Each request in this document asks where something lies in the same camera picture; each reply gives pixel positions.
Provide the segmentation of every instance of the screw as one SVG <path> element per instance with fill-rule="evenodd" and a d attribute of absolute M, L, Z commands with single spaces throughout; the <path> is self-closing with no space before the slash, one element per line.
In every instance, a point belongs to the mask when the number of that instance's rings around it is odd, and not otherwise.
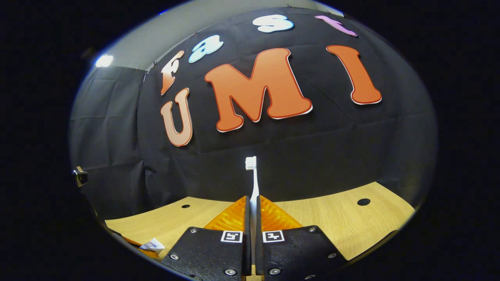
<path fill-rule="evenodd" d="M 224 270 L 224 273 L 227 275 L 236 275 L 236 270 L 234 270 L 232 268 L 228 268 L 228 269 Z"/>
<path fill-rule="evenodd" d="M 280 272 L 281 272 L 281 270 L 279 268 L 273 268 L 273 269 L 269 270 L 270 275 L 280 274 Z"/>

